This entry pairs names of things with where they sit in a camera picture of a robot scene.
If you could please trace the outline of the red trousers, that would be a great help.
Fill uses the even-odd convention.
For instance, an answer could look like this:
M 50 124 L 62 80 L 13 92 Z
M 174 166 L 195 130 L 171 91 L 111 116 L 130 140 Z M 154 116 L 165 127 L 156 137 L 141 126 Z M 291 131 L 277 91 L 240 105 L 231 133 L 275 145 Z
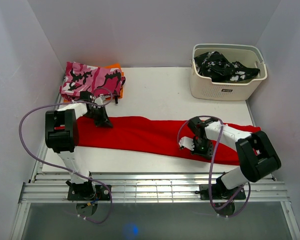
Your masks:
M 126 150 L 184 158 L 200 162 L 209 159 L 180 149 L 178 133 L 192 138 L 192 131 L 183 120 L 150 120 L 142 116 L 111 117 L 112 127 L 96 126 L 85 116 L 77 120 L 79 146 Z

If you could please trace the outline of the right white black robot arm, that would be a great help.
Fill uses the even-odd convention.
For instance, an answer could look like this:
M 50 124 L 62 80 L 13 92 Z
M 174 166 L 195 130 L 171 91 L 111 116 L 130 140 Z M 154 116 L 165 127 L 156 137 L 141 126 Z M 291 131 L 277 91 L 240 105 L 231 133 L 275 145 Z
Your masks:
M 210 160 L 211 164 L 214 164 L 221 145 L 235 151 L 238 157 L 238 167 L 219 176 L 214 184 L 208 183 L 205 193 L 210 198 L 229 199 L 243 185 L 256 183 L 282 166 L 270 139 L 262 130 L 239 130 L 215 117 L 206 120 L 193 117 L 187 122 L 187 127 L 194 136 L 182 137 L 178 141 L 180 148 Z

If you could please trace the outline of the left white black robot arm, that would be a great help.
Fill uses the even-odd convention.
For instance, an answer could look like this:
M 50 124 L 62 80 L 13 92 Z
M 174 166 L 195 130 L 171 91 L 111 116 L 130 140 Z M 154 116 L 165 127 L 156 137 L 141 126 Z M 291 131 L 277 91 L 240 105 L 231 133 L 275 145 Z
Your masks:
M 70 192 L 80 200 L 96 200 L 99 194 L 90 180 L 92 174 L 86 161 L 82 159 L 76 147 L 79 145 L 79 127 L 77 120 L 87 117 L 95 127 L 112 128 L 105 107 L 106 96 L 102 93 L 94 96 L 89 91 L 79 94 L 79 101 L 71 102 L 57 110 L 45 113 L 45 144 L 63 161 L 69 169 L 70 180 L 66 184 Z

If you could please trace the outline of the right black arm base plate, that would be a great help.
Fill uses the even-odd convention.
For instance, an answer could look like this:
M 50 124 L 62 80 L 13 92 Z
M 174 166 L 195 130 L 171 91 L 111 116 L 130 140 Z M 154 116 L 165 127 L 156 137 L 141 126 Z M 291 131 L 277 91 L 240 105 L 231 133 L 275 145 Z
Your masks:
M 194 192 L 197 195 L 200 195 L 201 200 L 209 200 L 209 185 L 208 184 L 200 184 L 199 189 Z M 246 193 L 244 189 L 240 189 L 240 187 L 235 187 L 233 189 L 226 190 L 218 190 L 214 184 L 211 187 L 211 196 L 213 200 L 228 200 L 232 196 L 234 200 L 245 200 Z

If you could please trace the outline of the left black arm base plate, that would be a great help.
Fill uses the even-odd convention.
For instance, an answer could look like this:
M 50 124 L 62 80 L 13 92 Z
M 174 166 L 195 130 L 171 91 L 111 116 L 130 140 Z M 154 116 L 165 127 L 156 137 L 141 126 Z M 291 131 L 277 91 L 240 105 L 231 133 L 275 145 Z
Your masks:
M 75 193 L 72 187 L 69 187 L 67 200 L 68 201 L 109 201 L 110 200 L 110 193 L 103 185 L 95 185 L 95 194 L 93 197 L 82 197 L 81 195 Z

